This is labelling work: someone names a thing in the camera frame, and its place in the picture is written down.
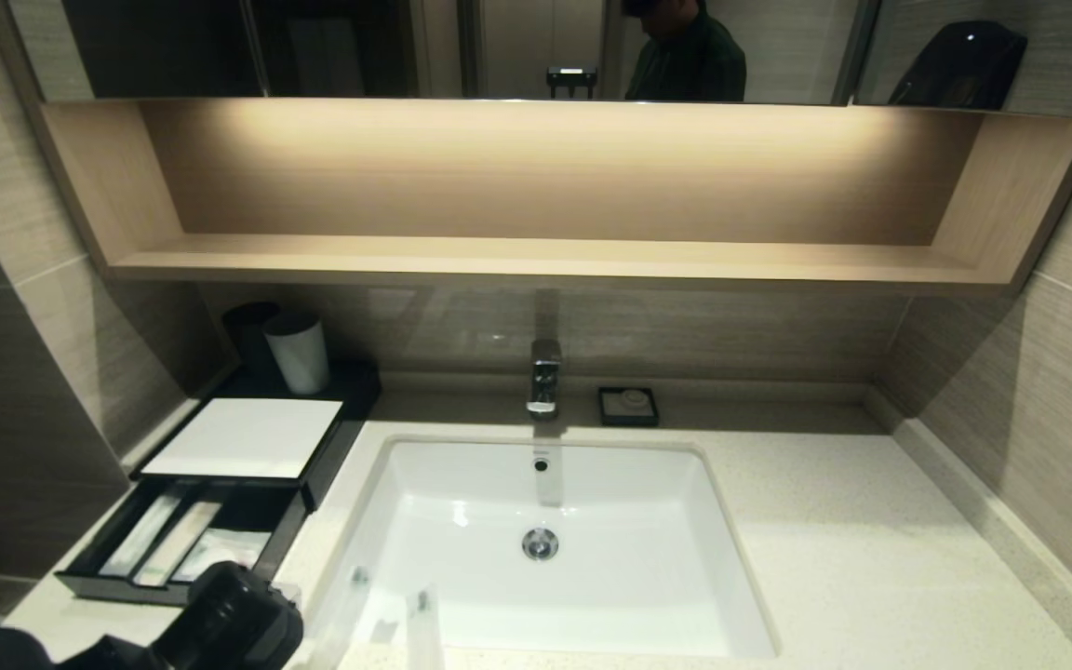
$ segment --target green shirt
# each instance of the green shirt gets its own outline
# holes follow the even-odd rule
[[[628,101],[743,102],[747,56],[705,10],[685,32],[639,51]]]

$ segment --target white lid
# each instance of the white lid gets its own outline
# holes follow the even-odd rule
[[[340,408],[339,400],[212,399],[142,472],[294,479]]]

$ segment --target person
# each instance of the person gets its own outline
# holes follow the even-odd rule
[[[747,56],[705,0],[623,0],[647,34],[628,101],[743,102]]]

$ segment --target white sink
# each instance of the white sink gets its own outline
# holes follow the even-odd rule
[[[775,656],[689,450],[405,441],[377,471],[319,614],[348,619],[354,641],[407,644],[405,599],[422,590],[443,645]],[[533,528],[556,535],[553,559],[524,553]]]

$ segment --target mirror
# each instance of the mirror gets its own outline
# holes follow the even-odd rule
[[[1072,0],[884,0],[855,103],[1072,117]]]
[[[48,102],[271,95],[842,105],[878,0],[10,3]]]

